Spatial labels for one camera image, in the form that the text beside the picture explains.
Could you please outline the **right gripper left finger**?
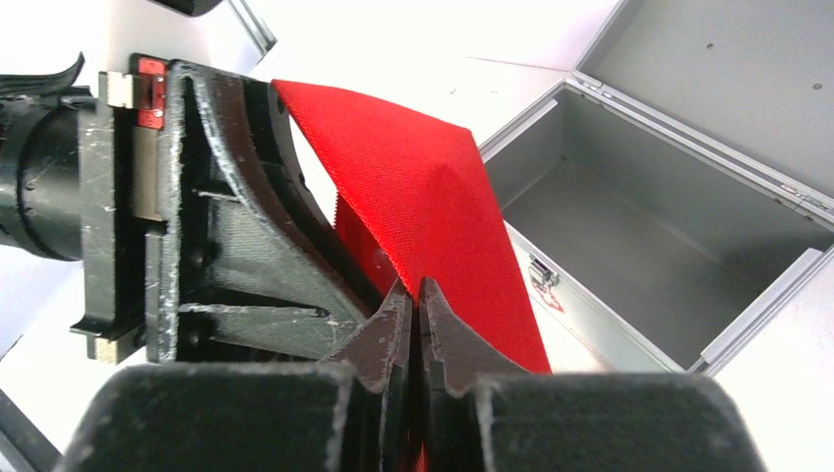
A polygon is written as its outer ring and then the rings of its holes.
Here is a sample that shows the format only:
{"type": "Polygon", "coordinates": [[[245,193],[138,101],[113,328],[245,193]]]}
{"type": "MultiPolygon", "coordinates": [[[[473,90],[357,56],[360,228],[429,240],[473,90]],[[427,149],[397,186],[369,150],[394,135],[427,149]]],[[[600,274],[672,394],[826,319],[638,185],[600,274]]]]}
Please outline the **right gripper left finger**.
{"type": "Polygon", "coordinates": [[[128,368],[61,471],[404,471],[412,300],[395,283],[324,360],[128,368]]]}

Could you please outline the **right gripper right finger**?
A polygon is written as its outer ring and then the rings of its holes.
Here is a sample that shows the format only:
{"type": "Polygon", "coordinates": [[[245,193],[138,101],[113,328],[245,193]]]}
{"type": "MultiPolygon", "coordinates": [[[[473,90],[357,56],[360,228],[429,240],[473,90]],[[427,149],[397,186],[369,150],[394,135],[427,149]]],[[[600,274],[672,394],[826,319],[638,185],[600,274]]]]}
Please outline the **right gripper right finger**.
{"type": "Polygon", "coordinates": [[[439,284],[419,291],[429,471],[761,471],[730,396],[692,374],[535,375],[439,284]]]}

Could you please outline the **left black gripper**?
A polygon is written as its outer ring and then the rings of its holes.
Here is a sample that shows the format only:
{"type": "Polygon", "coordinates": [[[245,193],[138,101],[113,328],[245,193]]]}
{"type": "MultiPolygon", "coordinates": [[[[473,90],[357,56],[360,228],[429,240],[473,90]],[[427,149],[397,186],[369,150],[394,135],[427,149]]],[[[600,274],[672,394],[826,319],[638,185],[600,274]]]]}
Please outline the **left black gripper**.
{"type": "Polygon", "coordinates": [[[318,360],[382,301],[307,188],[266,82],[135,55],[78,115],[89,358],[318,360]]]}

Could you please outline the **red first aid pouch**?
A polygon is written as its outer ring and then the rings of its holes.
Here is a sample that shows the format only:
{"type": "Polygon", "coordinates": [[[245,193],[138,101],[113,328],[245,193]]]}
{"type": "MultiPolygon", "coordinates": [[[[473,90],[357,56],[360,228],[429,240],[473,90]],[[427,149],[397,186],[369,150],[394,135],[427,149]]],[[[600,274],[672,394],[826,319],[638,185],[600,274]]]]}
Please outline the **red first aid pouch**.
{"type": "Polygon", "coordinates": [[[408,471],[543,471],[551,366],[472,134],[367,94],[274,88],[338,191],[336,231],[406,291],[408,471]]]}

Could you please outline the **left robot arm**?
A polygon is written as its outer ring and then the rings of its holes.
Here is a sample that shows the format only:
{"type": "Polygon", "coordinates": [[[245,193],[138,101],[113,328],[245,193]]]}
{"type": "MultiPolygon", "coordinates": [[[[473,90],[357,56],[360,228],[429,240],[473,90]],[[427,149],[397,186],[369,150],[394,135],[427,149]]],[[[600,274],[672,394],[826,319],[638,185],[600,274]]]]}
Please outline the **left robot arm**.
{"type": "Polygon", "coordinates": [[[136,54],[1,80],[1,242],[81,262],[92,359],[324,358],[382,295],[306,185],[275,87],[136,54]]]}

